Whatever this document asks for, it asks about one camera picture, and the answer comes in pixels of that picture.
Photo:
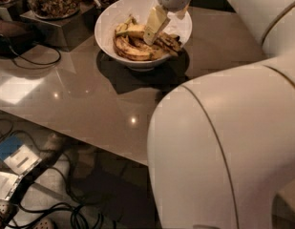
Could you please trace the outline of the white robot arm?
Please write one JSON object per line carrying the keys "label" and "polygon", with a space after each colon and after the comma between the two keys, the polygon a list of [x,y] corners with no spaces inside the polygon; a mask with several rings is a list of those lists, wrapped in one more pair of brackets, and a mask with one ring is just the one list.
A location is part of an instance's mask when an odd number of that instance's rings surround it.
{"label": "white robot arm", "polygon": [[295,179],[295,0],[228,0],[263,61],[187,81],[151,118],[148,168],[163,229],[272,229]]}

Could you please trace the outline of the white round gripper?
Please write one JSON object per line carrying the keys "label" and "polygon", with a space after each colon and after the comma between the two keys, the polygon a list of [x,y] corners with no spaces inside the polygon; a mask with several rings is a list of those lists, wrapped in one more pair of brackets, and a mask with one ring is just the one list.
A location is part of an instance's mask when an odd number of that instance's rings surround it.
{"label": "white round gripper", "polygon": [[177,19],[183,19],[191,0],[157,0],[157,2],[158,5],[150,10],[143,35],[144,42],[149,46],[154,44],[159,33],[169,24],[168,11],[175,12]]}

